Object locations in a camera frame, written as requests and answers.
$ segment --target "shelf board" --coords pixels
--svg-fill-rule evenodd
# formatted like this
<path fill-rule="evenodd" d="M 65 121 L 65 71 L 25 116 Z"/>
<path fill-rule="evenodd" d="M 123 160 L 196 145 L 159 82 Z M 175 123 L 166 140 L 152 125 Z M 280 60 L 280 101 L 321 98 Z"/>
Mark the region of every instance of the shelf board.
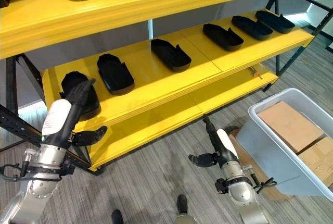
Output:
<path fill-rule="evenodd" d="M 201 110 L 185 95 L 112 125 L 106 136 L 88 147 L 91 170 L 200 116 Z"/>
<path fill-rule="evenodd" d="M 274 82 L 278 78 L 261 64 L 253 67 L 260 76 L 253 77 L 251 70 L 244 69 L 189 93 L 189 97 L 205 114 Z"/>
<path fill-rule="evenodd" d="M 232 0 L 11 0 L 0 59 L 117 27 Z"/>
<path fill-rule="evenodd" d="M 76 131 L 115 124 L 185 95 L 218 78 L 220 70 L 181 34 L 173 33 L 161 39 L 169 41 L 174 46 L 179 44 L 192 58 L 191 65 L 186 71 L 171 72 L 151 52 L 150 41 L 144 41 L 108 52 L 126 63 L 135 81 L 133 91 L 121 96 L 109 93 L 98 73 L 97 60 L 101 55 L 98 54 L 47 69 L 42 73 L 47 107 L 49 108 L 53 101 L 60 99 L 61 82 L 71 71 L 79 71 L 88 78 L 96 79 L 94 87 L 101 105 L 101 113 L 92 119 L 79 122 Z"/>
<path fill-rule="evenodd" d="M 245 13 L 242 16 L 256 21 L 255 12 Z M 231 18 L 211 23 L 217 24 L 226 30 L 231 28 L 243 38 L 244 43 L 242 47 L 235 52 L 225 51 L 202 33 L 202 25 L 183 30 L 181 34 L 221 69 L 224 77 L 297 46 L 307 46 L 313 38 L 313 35 L 302 29 L 294 29 L 288 34 L 281 34 L 273 30 L 273 34 L 269 39 L 259 41 L 234 26 L 231 23 Z"/>
<path fill-rule="evenodd" d="M 219 22 L 228 23 L 229 19 Z M 226 52 L 211 42 L 201 31 L 202 26 L 160 37 L 181 48 L 192 58 L 190 67 L 181 73 L 173 73 L 150 50 L 150 41 L 132 44 L 109 51 L 125 62 L 135 80 L 135 88 L 126 95 L 111 95 L 101 80 L 98 57 L 90 56 L 72 61 L 42 72 L 46 105 L 60 99 L 61 81 L 71 71 L 79 71 L 95 78 L 102 111 L 87 121 L 79 122 L 76 131 L 93 130 L 101 125 L 112 125 L 150 110 L 163 103 L 195 91 L 233 73 L 268 59 L 297 45 L 307 44 L 312 35 L 296 29 L 288 34 L 273 33 L 272 38 L 257 41 L 238 32 L 245 40 L 240 50 Z"/>
<path fill-rule="evenodd" d="M 261 79 L 242 70 L 110 126 L 106 136 L 88 148 L 91 170 L 277 79 L 264 66 L 254 67 Z"/>

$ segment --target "black shoe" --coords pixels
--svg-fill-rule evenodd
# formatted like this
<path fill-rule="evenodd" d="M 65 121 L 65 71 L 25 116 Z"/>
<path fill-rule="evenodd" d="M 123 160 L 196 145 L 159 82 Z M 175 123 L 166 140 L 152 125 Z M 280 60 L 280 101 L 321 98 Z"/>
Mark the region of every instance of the black shoe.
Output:
<path fill-rule="evenodd" d="M 112 212 L 111 215 L 112 224 L 124 224 L 123 216 L 121 215 L 121 212 L 119 209 L 116 209 Z"/>
<path fill-rule="evenodd" d="M 179 214 L 187 214 L 187 199 L 184 194 L 178 196 L 177 208 Z"/>

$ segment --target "cable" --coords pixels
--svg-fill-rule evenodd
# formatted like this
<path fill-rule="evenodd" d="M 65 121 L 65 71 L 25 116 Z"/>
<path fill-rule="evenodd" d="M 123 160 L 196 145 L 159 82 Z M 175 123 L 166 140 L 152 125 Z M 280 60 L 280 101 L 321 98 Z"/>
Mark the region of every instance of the cable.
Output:
<path fill-rule="evenodd" d="M 18 177 L 17 175 L 13 176 L 13 177 L 9 177 L 5 175 L 5 168 L 6 167 L 12 167 L 18 170 L 21 170 L 21 168 L 19 167 L 19 164 L 16 163 L 15 165 L 12 164 L 5 164 L 2 167 L 0 167 L 0 177 L 3 178 L 6 181 L 10 181 L 10 182 L 18 182 L 18 181 L 61 181 L 62 178 L 61 176 L 59 176 L 59 179 L 47 179 L 47 178 L 36 178 L 36 177 Z"/>
<path fill-rule="evenodd" d="M 257 190 L 257 194 L 259 194 L 260 191 L 262 191 L 264 188 L 271 188 L 271 187 L 276 186 L 276 185 L 277 185 L 277 182 L 274 181 L 273 177 L 271 177 L 267 181 L 261 182 L 260 185 L 255 186 L 254 189 L 259 188 Z"/>

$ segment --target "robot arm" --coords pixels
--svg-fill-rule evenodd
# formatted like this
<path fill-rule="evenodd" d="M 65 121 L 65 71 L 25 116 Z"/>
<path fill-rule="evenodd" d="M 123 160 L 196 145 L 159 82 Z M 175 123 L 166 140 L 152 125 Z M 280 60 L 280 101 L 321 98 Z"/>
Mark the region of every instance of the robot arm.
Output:
<path fill-rule="evenodd" d="M 43 125 L 40 150 L 27 149 L 24 153 L 22 168 L 19 168 L 18 164 L 0 167 L 0 178 L 21 182 L 19 192 L 0 215 L 0 224 L 36 223 L 48 200 L 58 188 L 61 176 L 74 172 L 71 162 L 65 159 L 70 145 L 90 145 L 96 143 L 106 133 L 105 126 L 97 131 L 84 131 L 77 134 L 72 132 L 87 100 L 88 89 L 93 82 L 79 84 L 68 98 L 57 100 L 52 104 Z M 20 170 L 20 176 L 6 176 L 6 167 Z"/>
<path fill-rule="evenodd" d="M 237 152 L 227 133 L 222 129 L 216 131 L 208 116 L 204 116 L 203 121 L 206 124 L 206 130 L 215 153 L 203 154 L 198 157 L 189 155 L 189 159 L 199 167 L 210 167 L 219 163 L 224 178 L 217 180 L 215 184 L 216 189 L 220 194 L 229 194 L 245 224 L 271 223 L 268 220 L 267 213 L 261 208 L 258 201 L 257 193 L 264 187 L 264 183 L 259 184 L 252 166 L 244 168 L 240 166 Z M 256 184 L 255 187 L 252 186 L 251 180 L 245 175 L 244 171 L 246 170 L 250 170 L 251 177 Z M 272 181 L 273 179 L 271 178 L 266 183 L 269 182 L 269 186 L 276 185 L 276 182 Z"/>

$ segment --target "black shoe insole tray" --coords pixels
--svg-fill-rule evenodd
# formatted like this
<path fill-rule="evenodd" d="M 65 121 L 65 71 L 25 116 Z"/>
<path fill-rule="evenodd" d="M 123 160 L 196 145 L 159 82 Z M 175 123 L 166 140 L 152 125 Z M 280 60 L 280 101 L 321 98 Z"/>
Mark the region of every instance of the black shoe insole tray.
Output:
<path fill-rule="evenodd" d="M 255 16 L 260 22 L 263 22 L 273 30 L 283 34 L 289 33 L 295 27 L 295 24 L 284 18 L 282 15 L 277 16 L 268 11 L 259 10 L 255 13 Z"/>
<path fill-rule="evenodd" d="M 273 33 L 273 30 L 263 23 L 252 21 L 247 17 L 234 16 L 231 22 L 257 40 L 266 40 Z"/>
<path fill-rule="evenodd" d="M 134 88 L 134 79 L 117 56 L 101 55 L 97 61 L 98 72 L 111 94 L 123 95 Z"/>
<path fill-rule="evenodd" d="M 75 88 L 80 83 L 86 81 L 88 81 L 88 78 L 84 74 L 78 71 L 73 71 L 66 74 L 61 82 L 63 90 L 63 92 L 60 92 L 61 98 L 66 98 L 70 94 L 73 88 Z M 81 112 L 80 120 L 81 121 L 88 120 L 90 118 L 97 116 L 100 112 L 101 112 L 101 107 L 99 104 L 99 100 L 96 91 L 94 89 L 94 86 L 91 85 L 91 88 L 88 93 L 87 102 L 84 105 Z"/>
<path fill-rule="evenodd" d="M 180 48 L 171 43 L 154 39 L 150 41 L 151 50 L 173 72 L 182 72 L 191 64 L 191 58 Z"/>
<path fill-rule="evenodd" d="M 202 31 L 209 39 L 226 51 L 236 51 L 244 42 L 231 28 L 225 30 L 218 25 L 207 23 L 203 25 Z"/>

